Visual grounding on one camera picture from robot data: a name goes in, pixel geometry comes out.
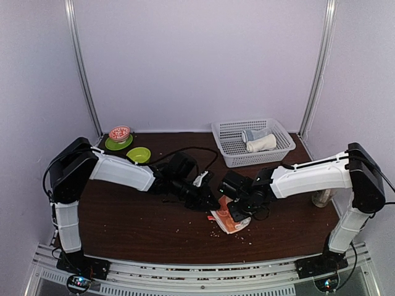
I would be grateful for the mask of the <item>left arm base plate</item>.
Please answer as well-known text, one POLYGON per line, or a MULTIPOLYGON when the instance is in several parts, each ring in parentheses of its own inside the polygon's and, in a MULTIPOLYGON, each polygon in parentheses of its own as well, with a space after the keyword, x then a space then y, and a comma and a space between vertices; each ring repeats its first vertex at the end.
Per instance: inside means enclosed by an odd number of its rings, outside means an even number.
POLYGON ((69 263, 65 258, 57 261, 56 268, 68 273, 77 274, 88 279, 106 280, 110 268, 107 260, 86 257, 82 263, 69 263))

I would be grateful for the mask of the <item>white towel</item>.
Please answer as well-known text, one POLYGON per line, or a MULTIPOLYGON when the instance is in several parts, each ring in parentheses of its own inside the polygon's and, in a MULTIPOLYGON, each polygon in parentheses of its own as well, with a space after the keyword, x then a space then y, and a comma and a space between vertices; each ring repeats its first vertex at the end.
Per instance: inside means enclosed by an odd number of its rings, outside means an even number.
POLYGON ((277 139, 273 134, 269 134, 264 138, 246 143, 246 150, 250 153, 262 150, 272 150, 277 147, 277 139))

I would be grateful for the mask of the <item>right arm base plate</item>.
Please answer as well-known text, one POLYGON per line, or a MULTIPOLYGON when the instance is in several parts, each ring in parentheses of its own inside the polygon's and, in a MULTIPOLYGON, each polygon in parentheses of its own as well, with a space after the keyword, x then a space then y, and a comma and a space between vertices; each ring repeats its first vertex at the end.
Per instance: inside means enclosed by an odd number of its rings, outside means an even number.
POLYGON ((334 273, 349 266, 347 259, 344 257, 339 259, 325 257, 324 255, 298 259, 294 263, 299 279, 334 273))

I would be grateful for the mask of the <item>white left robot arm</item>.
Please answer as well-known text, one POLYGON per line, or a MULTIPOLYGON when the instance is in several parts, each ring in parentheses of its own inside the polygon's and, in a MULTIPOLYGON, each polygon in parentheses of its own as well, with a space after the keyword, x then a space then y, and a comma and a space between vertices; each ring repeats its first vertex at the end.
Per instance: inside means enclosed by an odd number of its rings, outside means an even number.
POLYGON ((127 156, 108 154, 84 137, 76 138, 48 165, 42 183, 52 207, 52 220, 58 230, 65 264, 76 274, 84 273, 89 261, 80 239, 78 204, 89 180, 100 180, 150 194, 172 194, 191 210, 218 210, 220 204, 210 188, 212 172, 204 169, 194 180, 189 174, 197 161, 178 149, 148 163, 127 156))

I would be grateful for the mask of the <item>orange patterned towel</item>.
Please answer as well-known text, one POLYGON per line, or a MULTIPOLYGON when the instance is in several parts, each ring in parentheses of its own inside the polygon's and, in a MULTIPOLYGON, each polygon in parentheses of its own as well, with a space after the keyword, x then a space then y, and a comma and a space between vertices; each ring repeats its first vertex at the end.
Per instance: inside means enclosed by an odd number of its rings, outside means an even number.
POLYGON ((216 222, 219 228, 226 234, 234 234, 238 231, 241 231, 251 222, 251 217, 245 218, 239 222, 234 221, 227 207, 228 203, 231 201, 232 200, 229 197, 222 195, 218 200, 220 209, 211 211, 210 215, 207 216, 209 221, 216 222))

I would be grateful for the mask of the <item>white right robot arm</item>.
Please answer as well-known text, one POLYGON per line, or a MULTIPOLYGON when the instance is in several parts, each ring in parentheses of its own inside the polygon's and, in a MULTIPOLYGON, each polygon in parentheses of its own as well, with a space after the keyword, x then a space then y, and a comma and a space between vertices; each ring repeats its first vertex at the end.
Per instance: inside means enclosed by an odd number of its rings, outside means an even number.
POLYGON ((254 178, 228 171, 218 189, 231 199, 228 204, 234 221, 252 216, 261 207, 304 193, 350 192, 347 210, 327 236, 317 268, 331 271, 370 216, 386 203, 383 172, 358 142, 344 152, 307 163, 263 168, 254 178))

